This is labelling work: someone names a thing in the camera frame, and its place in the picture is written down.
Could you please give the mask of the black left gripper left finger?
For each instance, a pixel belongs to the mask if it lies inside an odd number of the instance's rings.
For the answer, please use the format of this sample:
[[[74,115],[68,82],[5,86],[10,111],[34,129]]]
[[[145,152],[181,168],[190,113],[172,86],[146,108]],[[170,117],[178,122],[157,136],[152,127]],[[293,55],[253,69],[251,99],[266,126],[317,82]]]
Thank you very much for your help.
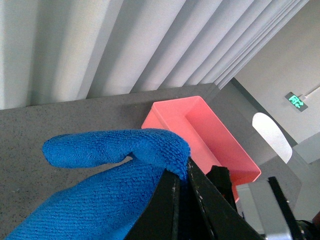
[[[126,235],[126,240],[177,240],[180,179],[164,171],[146,209]]]

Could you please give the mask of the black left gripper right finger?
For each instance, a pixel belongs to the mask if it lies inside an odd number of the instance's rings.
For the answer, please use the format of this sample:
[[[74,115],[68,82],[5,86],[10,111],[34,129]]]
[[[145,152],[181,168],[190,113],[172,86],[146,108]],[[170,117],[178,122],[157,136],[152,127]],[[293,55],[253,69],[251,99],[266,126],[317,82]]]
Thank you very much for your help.
[[[232,208],[192,158],[187,165],[188,179],[212,240],[262,240]]]

